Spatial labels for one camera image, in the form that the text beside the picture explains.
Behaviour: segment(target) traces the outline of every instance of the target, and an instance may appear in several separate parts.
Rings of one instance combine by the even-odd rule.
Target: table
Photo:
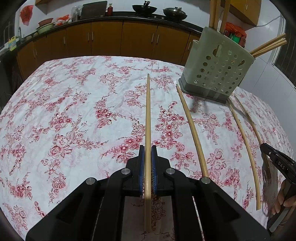
[[[43,216],[86,178],[103,179],[125,166],[144,145],[146,79],[150,74],[151,139],[159,156],[186,176],[201,171],[176,83],[182,66],[127,57],[77,57],[40,66],[0,115],[0,207],[25,239]],[[231,95],[249,140],[260,182],[262,209],[247,150],[229,108],[184,94],[210,178],[266,226],[283,176],[262,175],[256,136],[234,94],[248,109],[263,142],[293,158],[272,109],[241,88]],[[154,197],[152,232],[143,231],[143,199],[126,198],[122,240],[173,240],[170,197]]]

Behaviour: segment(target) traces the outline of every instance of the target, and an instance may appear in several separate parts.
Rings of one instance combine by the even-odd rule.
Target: metal screw
[[[127,175],[127,174],[129,174],[130,172],[131,172],[131,170],[128,169],[128,168],[123,168],[123,169],[121,170],[121,173],[124,174],[124,175]]]
[[[204,183],[204,184],[209,184],[209,183],[211,182],[211,179],[209,179],[208,177],[203,177],[203,178],[201,179],[201,181],[202,181],[202,183]]]
[[[93,177],[90,177],[85,182],[87,185],[93,185],[96,182],[96,180]]]
[[[166,171],[167,174],[174,174],[175,173],[175,169],[173,169],[171,167],[166,169],[165,171]]]

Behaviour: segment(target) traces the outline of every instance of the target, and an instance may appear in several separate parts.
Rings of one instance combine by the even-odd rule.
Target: window
[[[296,29],[286,20],[287,44],[278,53],[274,65],[296,86]]]
[[[15,14],[6,21],[0,28],[0,47],[15,35]]]

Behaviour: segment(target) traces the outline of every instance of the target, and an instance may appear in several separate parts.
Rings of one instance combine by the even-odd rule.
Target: red bottle
[[[112,3],[110,3],[107,10],[107,16],[112,16],[112,15],[113,15],[113,7],[112,7]]]

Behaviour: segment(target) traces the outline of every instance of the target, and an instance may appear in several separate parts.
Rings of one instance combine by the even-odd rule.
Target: black countertop
[[[73,26],[76,24],[81,24],[81,23],[89,23],[89,22],[98,22],[98,21],[106,21],[106,20],[138,20],[141,22],[149,22],[149,23],[157,23],[157,24],[164,24],[166,26],[171,26],[180,30],[184,30],[184,31],[189,31],[189,32],[193,32],[195,34],[201,34],[203,28],[194,25],[192,23],[186,22],[186,21],[175,21],[173,19],[170,19],[166,16],[163,15],[158,15],[158,14],[152,14],[150,16],[144,16],[144,15],[139,15],[136,12],[113,12],[113,16],[104,16],[104,17],[97,17],[97,18],[87,18],[87,19],[82,19],[82,20],[78,20],[75,22],[71,22],[71,23],[67,23],[61,26],[56,26],[51,28],[49,31],[46,31],[42,34],[39,34],[35,37],[32,37],[31,39],[29,39],[28,41],[25,41],[23,43],[21,43],[20,45],[18,45],[13,51],[7,51],[5,53],[3,53],[2,55],[0,55],[0,60],[4,60],[6,58],[11,58],[11,57],[15,57],[17,55],[17,52],[24,47],[25,45],[27,45],[29,42],[34,41],[38,38],[41,38],[49,33],[58,31],[60,29],[69,27],[69,26]]]

